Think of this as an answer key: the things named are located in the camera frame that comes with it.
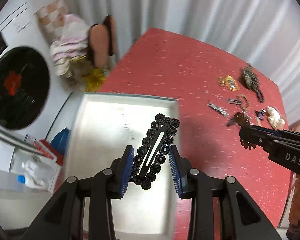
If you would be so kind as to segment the red white package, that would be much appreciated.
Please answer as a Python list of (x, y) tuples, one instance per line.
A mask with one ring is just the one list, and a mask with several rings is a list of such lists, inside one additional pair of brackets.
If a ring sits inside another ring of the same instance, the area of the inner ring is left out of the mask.
[(63, 166), (64, 157), (54, 147), (52, 147), (46, 140), (37, 140), (35, 137), (27, 134), (25, 135), (24, 142), (33, 145), (45, 157), (53, 160), (59, 166)]

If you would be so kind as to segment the cream polka dot scrunchie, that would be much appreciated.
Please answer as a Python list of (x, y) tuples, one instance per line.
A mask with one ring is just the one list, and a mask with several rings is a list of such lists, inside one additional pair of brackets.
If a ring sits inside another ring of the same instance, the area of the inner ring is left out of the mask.
[(285, 121), (281, 118), (279, 112), (270, 106), (266, 107), (267, 120), (273, 129), (283, 129)]

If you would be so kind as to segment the black spiky hair clip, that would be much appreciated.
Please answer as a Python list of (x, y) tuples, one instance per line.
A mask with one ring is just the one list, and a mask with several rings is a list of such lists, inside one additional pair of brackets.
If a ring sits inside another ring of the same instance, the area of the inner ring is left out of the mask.
[(230, 127), (232, 125), (235, 125), (236, 121), (234, 119), (234, 117), (232, 117), (231, 119), (228, 120), (228, 123), (226, 124), (226, 127)]

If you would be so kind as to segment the silver rhinestone hair clip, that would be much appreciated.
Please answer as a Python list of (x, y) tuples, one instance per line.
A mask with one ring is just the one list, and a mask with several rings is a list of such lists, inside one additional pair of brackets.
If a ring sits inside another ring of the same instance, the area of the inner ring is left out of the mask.
[(215, 104), (209, 102), (207, 104), (208, 107), (210, 107), (211, 109), (215, 110), (216, 112), (218, 112), (219, 114), (221, 114), (222, 116), (229, 116), (229, 113), (223, 109), (222, 107), (216, 106)]

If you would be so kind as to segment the gold leaf hair pin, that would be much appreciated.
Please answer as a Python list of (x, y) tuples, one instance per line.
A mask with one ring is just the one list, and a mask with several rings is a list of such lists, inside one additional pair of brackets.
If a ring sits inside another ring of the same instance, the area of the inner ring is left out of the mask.
[(225, 87), (227, 80), (224, 77), (217, 77), (217, 82), (221, 87)]

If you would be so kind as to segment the black small claw clip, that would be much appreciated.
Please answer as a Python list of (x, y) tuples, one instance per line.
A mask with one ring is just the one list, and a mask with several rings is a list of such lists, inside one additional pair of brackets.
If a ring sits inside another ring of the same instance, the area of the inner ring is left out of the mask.
[(260, 111), (255, 111), (255, 114), (258, 119), (263, 120), (264, 116), (266, 115), (266, 111), (261, 109)]

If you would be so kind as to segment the black beaded snap hair clip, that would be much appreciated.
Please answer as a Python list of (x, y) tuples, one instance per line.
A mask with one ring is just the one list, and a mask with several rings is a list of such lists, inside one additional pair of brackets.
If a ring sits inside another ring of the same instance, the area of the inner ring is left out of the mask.
[(129, 181), (149, 190), (166, 161), (166, 155), (174, 142), (180, 121), (159, 113), (142, 139), (133, 159)]

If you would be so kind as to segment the white plastic bottle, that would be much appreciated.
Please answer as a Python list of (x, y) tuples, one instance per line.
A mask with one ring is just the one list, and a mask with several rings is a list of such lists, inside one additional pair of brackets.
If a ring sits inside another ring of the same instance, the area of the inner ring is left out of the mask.
[(17, 176), (17, 181), (31, 189), (47, 190), (53, 178), (54, 169), (43, 162), (27, 161), (21, 163), (23, 173)]

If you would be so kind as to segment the brown snap hair clip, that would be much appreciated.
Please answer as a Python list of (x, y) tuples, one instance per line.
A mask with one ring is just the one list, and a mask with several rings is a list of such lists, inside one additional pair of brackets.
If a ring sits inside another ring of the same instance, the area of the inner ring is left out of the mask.
[(226, 102), (233, 104), (233, 105), (242, 105), (242, 100), (239, 100), (239, 99), (227, 98)]

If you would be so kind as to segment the pink white cloth pile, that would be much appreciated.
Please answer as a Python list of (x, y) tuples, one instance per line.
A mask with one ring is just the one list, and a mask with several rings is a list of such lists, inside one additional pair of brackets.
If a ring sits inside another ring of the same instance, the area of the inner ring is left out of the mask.
[(64, 16), (61, 36), (50, 46), (57, 76), (69, 78), (70, 62), (87, 54), (89, 26), (77, 15)]

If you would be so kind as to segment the leopard print scrunchie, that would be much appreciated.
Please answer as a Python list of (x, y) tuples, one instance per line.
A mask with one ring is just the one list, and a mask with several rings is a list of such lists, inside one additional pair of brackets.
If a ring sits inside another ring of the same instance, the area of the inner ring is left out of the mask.
[(253, 72), (253, 67), (251, 64), (248, 64), (244, 69), (241, 70), (241, 79), (244, 81), (245, 86), (249, 90), (253, 90), (255, 92), (259, 90), (260, 84), (258, 76)]

